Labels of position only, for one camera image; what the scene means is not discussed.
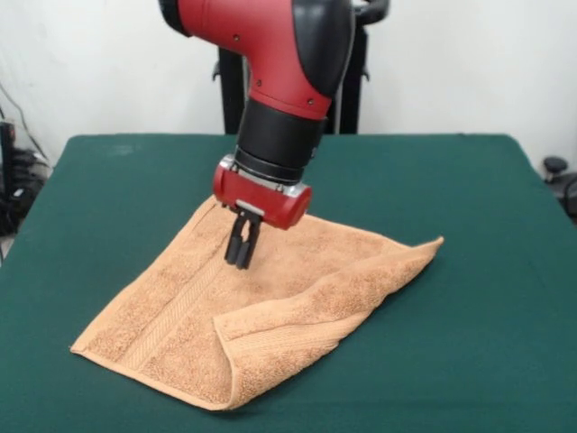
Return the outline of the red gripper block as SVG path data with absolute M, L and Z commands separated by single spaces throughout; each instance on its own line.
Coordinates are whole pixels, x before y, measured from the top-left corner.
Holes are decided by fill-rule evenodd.
M 308 185 L 299 182 L 290 186 L 259 178 L 241 169 L 232 154 L 225 155 L 216 166 L 213 193 L 231 209 L 250 211 L 264 223 L 283 230 L 298 223 L 312 198 Z M 249 269 L 261 231 L 261 220 L 253 219 L 248 237 L 243 240 L 245 223 L 244 213 L 238 213 L 224 254 L 225 261 L 240 270 Z

